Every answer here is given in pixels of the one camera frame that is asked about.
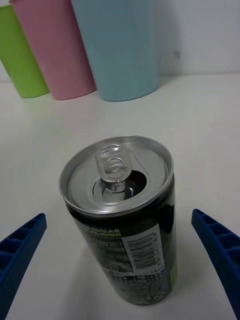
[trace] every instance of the barcode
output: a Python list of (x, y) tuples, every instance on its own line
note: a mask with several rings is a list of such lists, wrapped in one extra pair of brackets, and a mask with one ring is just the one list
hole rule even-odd
[(123, 245), (135, 272), (164, 269), (163, 249), (159, 226), (142, 233), (122, 238)]

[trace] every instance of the pink cup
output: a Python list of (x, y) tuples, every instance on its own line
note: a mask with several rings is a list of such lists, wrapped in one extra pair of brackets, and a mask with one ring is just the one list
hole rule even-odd
[(57, 100), (96, 90), (70, 0), (12, 0), (43, 77)]

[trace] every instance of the white table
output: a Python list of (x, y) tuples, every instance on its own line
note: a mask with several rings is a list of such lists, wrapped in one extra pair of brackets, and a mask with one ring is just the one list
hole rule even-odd
[[(152, 307), (117, 296), (58, 189), (75, 153), (127, 134), (160, 141), (174, 159), (178, 279)], [(115, 103), (96, 92), (21, 99), (11, 83), (0, 84), (0, 239), (38, 213), (47, 219), (8, 320), (235, 319), (191, 216), (199, 208), (240, 235), (239, 201), (240, 74), (163, 78), (154, 93)]]

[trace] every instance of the can lid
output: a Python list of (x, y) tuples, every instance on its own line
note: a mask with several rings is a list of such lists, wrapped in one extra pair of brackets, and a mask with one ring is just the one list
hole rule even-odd
[(173, 174), (165, 146), (142, 136), (118, 136), (77, 153), (64, 167), (59, 189), (66, 203), (82, 214), (116, 217), (154, 201)]

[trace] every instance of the white surface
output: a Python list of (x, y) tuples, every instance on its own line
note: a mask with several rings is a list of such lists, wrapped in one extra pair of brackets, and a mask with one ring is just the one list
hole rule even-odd
[[(0, 238), (41, 212), (48, 225), (7, 320), (235, 319), (191, 216), (199, 208), (240, 235), (240, 75), (164, 78), (154, 93), (116, 103), (96, 92), (21, 99), (2, 83), (0, 110)], [(153, 307), (117, 296), (58, 190), (76, 152), (126, 134), (162, 142), (174, 159), (178, 278)]]
[(155, 1), (161, 74), (240, 72), (239, 0)]

